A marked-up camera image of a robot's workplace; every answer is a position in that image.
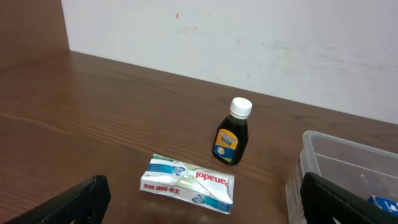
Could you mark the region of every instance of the blue object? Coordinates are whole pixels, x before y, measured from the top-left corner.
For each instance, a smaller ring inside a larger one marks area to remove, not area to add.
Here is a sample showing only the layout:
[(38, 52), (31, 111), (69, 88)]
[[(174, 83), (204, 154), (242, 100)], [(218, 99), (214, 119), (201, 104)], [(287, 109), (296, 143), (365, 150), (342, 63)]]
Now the blue object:
[(207, 196), (203, 196), (202, 197), (200, 194), (195, 196), (192, 199), (192, 202), (205, 203), (205, 204), (210, 205), (213, 208), (217, 208), (218, 210), (221, 210), (223, 212), (229, 212), (231, 210), (231, 207), (232, 207), (232, 205), (230, 205), (228, 203), (220, 202), (219, 200), (216, 200), (214, 198), (207, 197)]
[(398, 203), (393, 202), (392, 200), (372, 195), (369, 197), (368, 202), (376, 205), (384, 211), (398, 216)]
[(165, 172), (166, 174), (173, 174), (173, 167), (164, 164), (149, 164), (147, 171)]

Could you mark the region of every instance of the small brown bottle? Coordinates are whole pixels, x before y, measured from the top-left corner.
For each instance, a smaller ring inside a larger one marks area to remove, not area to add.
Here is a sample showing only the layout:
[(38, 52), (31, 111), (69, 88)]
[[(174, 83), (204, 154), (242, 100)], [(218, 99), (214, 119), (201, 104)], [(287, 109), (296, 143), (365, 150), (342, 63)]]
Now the small brown bottle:
[(227, 165), (236, 165), (242, 159), (249, 141), (248, 122), (252, 104), (241, 97), (234, 98), (229, 108), (229, 115), (217, 129), (213, 145), (213, 155)]

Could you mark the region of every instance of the black plastic object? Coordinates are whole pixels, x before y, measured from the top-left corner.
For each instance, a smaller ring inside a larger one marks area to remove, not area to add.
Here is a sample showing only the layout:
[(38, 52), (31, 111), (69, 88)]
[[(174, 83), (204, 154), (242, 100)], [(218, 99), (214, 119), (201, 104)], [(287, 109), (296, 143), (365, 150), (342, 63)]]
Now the black plastic object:
[(99, 224), (110, 200), (106, 176), (96, 175), (6, 223)]
[(300, 189), (308, 224), (397, 224), (398, 217), (381, 210), (325, 178), (307, 172)]

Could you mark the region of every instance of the white wall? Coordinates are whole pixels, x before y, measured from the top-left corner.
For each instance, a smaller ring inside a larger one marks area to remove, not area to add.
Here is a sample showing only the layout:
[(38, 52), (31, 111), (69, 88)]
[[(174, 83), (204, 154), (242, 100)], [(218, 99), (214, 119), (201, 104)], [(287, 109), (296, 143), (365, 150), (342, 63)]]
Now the white wall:
[(398, 124), (396, 0), (62, 4), (71, 50)]

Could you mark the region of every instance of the wooden table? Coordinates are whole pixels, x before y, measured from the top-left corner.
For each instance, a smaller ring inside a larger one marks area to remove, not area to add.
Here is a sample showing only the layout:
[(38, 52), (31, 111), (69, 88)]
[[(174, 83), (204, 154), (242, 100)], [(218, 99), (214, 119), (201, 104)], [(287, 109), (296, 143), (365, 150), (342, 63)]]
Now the wooden table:
[[(254, 106), (242, 161), (227, 166), (211, 148), (235, 96)], [(0, 73), (0, 222), (104, 174), (112, 199), (103, 223), (287, 223), (284, 187), (310, 129), (398, 152), (393, 124), (76, 52), (55, 54)], [(153, 153), (235, 175), (231, 214), (140, 192)]]

